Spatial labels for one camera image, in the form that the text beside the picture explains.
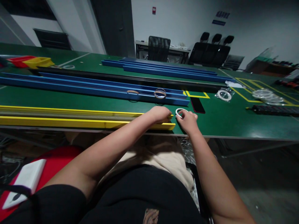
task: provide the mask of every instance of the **person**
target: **person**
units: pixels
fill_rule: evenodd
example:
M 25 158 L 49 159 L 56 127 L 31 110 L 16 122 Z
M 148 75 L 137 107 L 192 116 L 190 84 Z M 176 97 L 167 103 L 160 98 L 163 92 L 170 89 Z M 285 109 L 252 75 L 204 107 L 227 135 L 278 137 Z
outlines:
M 214 223 L 255 223 L 198 129 L 197 115 L 180 114 L 176 119 L 190 137 Z M 163 142 L 167 138 L 162 137 L 150 150 L 132 150 L 153 124 L 169 115 L 166 107 L 155 106 L 102 138 L 3 223 L 203 223 L 175 138 Z

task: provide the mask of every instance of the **door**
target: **door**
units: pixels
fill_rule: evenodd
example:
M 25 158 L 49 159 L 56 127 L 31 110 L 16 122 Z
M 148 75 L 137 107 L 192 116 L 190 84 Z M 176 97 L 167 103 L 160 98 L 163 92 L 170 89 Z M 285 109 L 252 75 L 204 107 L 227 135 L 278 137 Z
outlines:
M 91 0 L 108 55 L 134 57 L 131 0 Z

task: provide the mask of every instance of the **white device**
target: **white device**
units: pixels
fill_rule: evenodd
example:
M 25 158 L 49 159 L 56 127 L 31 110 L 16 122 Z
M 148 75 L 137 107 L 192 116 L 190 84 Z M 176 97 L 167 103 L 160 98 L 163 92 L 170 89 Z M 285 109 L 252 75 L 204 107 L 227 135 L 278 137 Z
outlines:
M 32 163 L 29 163 L 22 167 L 19 176 L 17 177 L 14 185 L 22 185 L 31 189 L 31 194 L 35 193 L 37 184 L 40 180 L 40 176 L 43 172 L 46 160 L 41 159 Z M 27 197 L 23 194 L 18 194 L 15 192 L 10 192 L 2 209 L 7 209 L 15 206 L 23 201 Z

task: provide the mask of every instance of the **red plastic bin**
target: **red plastic bin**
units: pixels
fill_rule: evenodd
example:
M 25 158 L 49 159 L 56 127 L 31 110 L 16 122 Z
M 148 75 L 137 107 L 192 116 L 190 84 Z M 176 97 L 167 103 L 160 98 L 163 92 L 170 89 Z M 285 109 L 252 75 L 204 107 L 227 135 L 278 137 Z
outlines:
M 36 58 L 36 57 L 28 55 L 28 56 L 24 56 L 24 57 L 10 58 L 7 60 L 10 61 L 11 63 L 13 63 L 18 68 L 27 68 L 28 65 L 23 63 L 23 61 L 27 61 L 27 60 L 30 60 L 33 58 Z

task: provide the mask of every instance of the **person's right hand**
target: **person's right hand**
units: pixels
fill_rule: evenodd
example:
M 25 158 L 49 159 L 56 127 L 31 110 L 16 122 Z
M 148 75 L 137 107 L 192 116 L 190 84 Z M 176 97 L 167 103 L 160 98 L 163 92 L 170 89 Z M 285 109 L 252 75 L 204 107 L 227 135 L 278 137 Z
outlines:
M 192 113 L 191 111 L 185 111 L 185 110 L 179 111 L 179 114 L 182 116 L 182 118 L 180 118 L 178 115 L 176 115 L 175 117 L 177 118 L 178 122 L 185 130 L 187 135 L 190 136 L 191 133 L 199 131 L 196 122 L 198 116 L 196 114 Z

